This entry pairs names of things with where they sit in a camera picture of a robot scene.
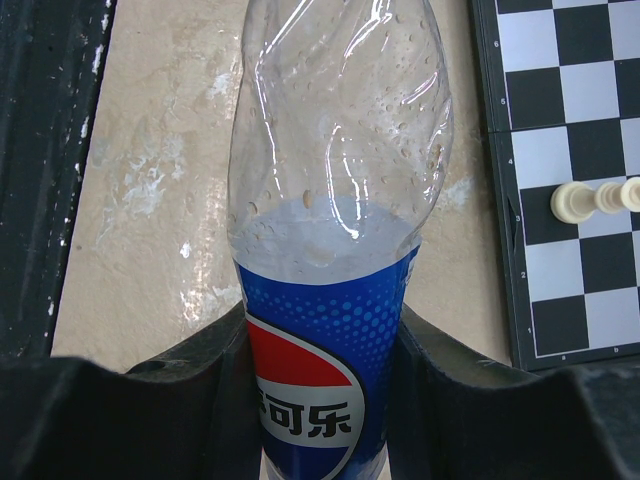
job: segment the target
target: blue label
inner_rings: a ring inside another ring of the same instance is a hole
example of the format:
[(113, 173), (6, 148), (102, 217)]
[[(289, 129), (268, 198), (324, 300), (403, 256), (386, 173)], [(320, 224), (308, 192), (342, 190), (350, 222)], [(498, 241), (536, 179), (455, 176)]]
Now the blue label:
[(264, 449), (283, 478), (351, 479), (378, 468), (393, 345), (417, 251), (331, 285), (278, 282), (238, 266)]

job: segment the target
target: bottle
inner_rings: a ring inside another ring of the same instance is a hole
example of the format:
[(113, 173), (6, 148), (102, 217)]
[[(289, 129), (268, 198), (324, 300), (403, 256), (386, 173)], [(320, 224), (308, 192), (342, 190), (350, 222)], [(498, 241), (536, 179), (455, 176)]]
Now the bottle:
[(273, 479), (375, 479), (452, 103), (426, 0), (251, 0), (228, 236)]

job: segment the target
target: chess piece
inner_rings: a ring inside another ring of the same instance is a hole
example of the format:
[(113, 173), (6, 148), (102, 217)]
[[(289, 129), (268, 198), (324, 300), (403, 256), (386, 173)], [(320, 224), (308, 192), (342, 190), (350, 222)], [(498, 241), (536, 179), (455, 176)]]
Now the chess piece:
[(595, 191), (582, 182), (565, 183), (551, 197), (551, 210), (564, 223), (582, 223), (596, 210), (614, 214), (625, 209), (640, 212), (640, 178), (622, 185), (607, 182)]

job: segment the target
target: checkered board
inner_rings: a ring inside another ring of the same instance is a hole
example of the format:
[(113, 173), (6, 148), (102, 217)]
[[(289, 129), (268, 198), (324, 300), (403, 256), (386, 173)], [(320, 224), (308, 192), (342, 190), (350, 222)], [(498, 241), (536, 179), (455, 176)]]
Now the checkered board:
[(567, 225), (574, 180), (640, 175), (640, 0), (474, 0), (514, 364), (640, 354), (640, 215)]

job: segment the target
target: table surface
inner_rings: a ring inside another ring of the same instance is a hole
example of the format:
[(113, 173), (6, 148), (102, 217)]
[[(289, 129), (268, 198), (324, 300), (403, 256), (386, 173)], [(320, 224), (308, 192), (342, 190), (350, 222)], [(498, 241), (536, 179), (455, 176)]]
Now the table surface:
[[(240, 300), (226, 175), (247, 0), (120, 0), (92, 136), (55, 355), (123, 371)], [(406, 302), (508, 363), (489, 159), (465, 0), (432, 2), (455, 102), (448, 179)]]

